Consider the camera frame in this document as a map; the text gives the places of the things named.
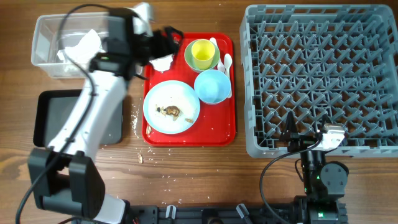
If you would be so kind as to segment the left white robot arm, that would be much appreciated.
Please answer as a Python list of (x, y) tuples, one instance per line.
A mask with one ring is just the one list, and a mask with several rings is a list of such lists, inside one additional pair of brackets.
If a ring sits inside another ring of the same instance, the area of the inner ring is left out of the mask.
[(127, 94), (137, 66), (176, 54), (178, 30), (152, 30), (150, 4), (108, 9), (105, 52), (97, 53), (83, 69), (85, 85), (66, 123), (43, 148), (28, 159), (31, 186), (37, 208), (95, 223), (134, 223), (130, 203), (105, 192), (95, 166), (101, 138), (115, 109)]

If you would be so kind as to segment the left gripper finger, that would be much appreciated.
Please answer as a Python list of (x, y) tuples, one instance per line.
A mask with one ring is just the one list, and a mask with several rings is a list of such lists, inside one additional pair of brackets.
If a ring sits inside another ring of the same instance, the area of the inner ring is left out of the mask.
[(164, 56), (177, 54), (182, 44), (183, 32), (171, 26), (165, 27), (164, 32), (166, 34)]
[(153, 59), (164, 57), (168, 54), (167, 37), (161, 30), (155, 30), (150, 38), (151, 55)]

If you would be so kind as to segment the large white napkin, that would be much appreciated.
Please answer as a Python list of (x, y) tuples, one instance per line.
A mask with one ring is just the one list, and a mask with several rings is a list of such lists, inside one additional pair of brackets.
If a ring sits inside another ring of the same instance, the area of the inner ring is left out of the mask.
[(65, 47), (57, 52), (57, 57), (63, 62), (72, 59), (76, 63), (89, 62), (97, 53), (104, 53), (102, 42), (95, 30), (85, 34), (74, 47)]

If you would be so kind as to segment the light blue bowl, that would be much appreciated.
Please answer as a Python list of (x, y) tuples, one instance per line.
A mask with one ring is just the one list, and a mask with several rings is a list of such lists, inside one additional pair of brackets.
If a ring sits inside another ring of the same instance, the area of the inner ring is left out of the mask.
[(194, 90), (202, 102), (216, 105), (232, 93), (231, 80), (219, 70), (205, 70), (196, 77)]

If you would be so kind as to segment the green bowl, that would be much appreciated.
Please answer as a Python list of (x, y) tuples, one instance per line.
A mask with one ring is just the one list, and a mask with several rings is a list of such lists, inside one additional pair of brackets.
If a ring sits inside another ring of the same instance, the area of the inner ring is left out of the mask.
[[(185, 49), (184, 57), (185, 57), (186, 63), (188, 64), (188, 66), (189, 66), (194, 72), (201, 73), (201, 72), (203, 72), (203, 71), (205, 71), (205, 70), (197, 69), (196, 66), (195, 66), (195, 64), (193, 63), (193, 56), (192, 56), (191, 49), (192, 49), (192, 45), (195, 43), (195, 41), (196, 41), (196, 40), (192, 41), (191, 43), (189, 43), (189, 44), (187, 45), (187, 47), (186, 47), (186, 49)], [(215, 55), (214, 55), (214, 57), (213, 57), (213, 61), (212, 61), (211, 65), (210, 65), (210, 67), (209, 67), (208, 69), (206, 69), (206, 70), (211, 70), (211, 69), (213, 69), (213, 67), (215, 66), (214, 59), (215, 59)]]

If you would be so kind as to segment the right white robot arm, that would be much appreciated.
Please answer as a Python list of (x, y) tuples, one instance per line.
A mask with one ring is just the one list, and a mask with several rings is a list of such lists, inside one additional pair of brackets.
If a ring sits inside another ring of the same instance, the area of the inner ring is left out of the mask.
[(313, 136), (299, 134), (293, 112), (288, 112), (280, 140), (288, 143), (288, 151), (299, 153), (304, 196), (296, 196), (289, 215), (291, 223), (348, 223), (345, 196), (349, 169), (341, 162), (326, 161), (326, 154), (344, 140), (342, 126), (322, 118), (322, 129)]

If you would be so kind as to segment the small white napkin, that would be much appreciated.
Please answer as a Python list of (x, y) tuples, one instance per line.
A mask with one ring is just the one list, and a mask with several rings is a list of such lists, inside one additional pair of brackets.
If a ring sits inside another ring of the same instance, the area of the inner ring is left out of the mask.
[(173, 62), (173, 56), (174, 56), (173, 54), (170, 54), (161, 58), (153, 59), (150, 61), (150, 64), (152, 65), (154, 70), (161, 73), (166, 72), (171, 68), (171, 64)]

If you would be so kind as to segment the yellow cup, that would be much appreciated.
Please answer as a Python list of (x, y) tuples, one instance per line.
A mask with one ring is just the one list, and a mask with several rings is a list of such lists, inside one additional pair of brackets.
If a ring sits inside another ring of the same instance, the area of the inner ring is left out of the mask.
[(210, 40), (199, 39), (192, 45), (191, 52), (196, 68), (206, 70), (210, 67), (216, 50)]

